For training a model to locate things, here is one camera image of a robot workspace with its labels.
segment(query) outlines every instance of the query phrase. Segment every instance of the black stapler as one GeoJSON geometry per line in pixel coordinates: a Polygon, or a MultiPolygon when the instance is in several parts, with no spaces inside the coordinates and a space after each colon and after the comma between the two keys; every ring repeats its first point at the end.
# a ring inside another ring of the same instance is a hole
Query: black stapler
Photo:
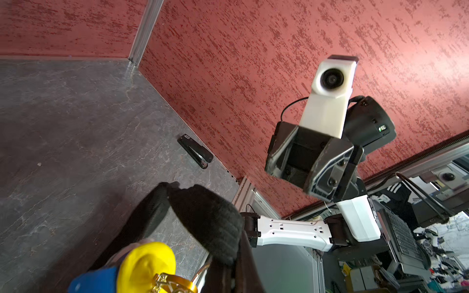
{"type": "Polygon", "coordinates": [[[187,134],[178,138],[177,142],[190,154],[202,169],[207,169],[208,163],[213,160],[212,153],[190,138],[187,134]]]}

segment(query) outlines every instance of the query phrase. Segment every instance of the camera lens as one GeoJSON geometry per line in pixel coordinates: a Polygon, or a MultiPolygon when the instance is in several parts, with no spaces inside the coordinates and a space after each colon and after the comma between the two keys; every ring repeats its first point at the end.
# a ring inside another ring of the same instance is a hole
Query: camera lens
{"type": "Polygon", "coordinates": [[[336,89],[343,83],[344,74],[336,68],[326,70],[321,76],[321,85],[328,90],[336,89]]]}

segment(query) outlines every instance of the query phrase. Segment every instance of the white camera module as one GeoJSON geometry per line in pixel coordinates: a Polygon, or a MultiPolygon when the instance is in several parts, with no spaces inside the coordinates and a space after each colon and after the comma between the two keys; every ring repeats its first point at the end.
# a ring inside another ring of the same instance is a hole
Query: white camera module
{"type": "Polygon", "coordinates": [[[342,137],[357,63],[357,57],[332,55],[319,64],[300,126],[342,137]]]}

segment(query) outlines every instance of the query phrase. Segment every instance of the keyboard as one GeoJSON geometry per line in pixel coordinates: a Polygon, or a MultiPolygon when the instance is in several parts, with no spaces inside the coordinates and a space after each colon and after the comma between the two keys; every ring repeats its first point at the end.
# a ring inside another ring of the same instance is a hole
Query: keyboard
{"type": "Polygon", "coordinates": [[[385,217],[391,227],[393,236],[398,244],[399,251],[404,255],[422,261],[423,258],[417,246],[417,242],[415,241],[412,231],[409,229],[406,222],[404,222],[400,217],[394,215],[391,211],[388,211],[387,209],[382,210],[385,211],[385,217]]]}

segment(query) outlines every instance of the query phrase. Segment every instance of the white plastic housing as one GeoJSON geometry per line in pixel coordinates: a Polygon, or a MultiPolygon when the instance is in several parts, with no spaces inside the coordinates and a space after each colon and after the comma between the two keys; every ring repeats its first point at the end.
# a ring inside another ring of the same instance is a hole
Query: white plastic housing
{"type": "Polygon", "coordinates": [[[257,245],[286,244],[306,246],[321,251],[329,251],[332,248],[331,231],[324,221],[290,221],[277,220],[261,216],[257,220],[257,230],[261,236],[257,239],[257,245]]]}
{"type": "Polygon", "coordinates": [[[350,232],[358,242],[373,241],[381,237],[371,211],[368,196],[363,195],[336,203],[350,232]]]}
{"type": "Polygon", "coordinates": [[[311,85],[310,97],[301,116],[301,127],[342,137],[355,69],[356,62],[350,60],[326,59],[319,64],[311,85]],[[321,86],[322,74],[331,68],[339,69],[344,74],[344,83],[334,90],[321,86]]]}

